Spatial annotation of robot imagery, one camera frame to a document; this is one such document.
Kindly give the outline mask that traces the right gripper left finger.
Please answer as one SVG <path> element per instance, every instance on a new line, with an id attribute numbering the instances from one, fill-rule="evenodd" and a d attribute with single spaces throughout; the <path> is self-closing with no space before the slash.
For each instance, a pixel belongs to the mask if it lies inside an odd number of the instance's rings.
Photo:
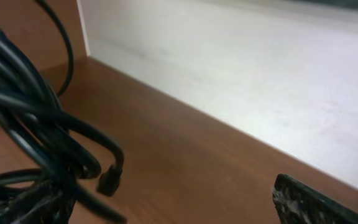
<path id="1" fill-rule="evenodd" d="M 0 204 L 0 224 L 67 224 L 75 198 L 45 180 Z"/>

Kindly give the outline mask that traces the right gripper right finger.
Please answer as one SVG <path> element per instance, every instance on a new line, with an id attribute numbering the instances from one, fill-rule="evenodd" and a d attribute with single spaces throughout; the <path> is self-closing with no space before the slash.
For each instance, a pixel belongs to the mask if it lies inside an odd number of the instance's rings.
<path id="1" fill-rule="evenodd" d="M 286 174 L 277 175 L 272 198 L 281 224 L 358 224 L 358 213 Z"/>

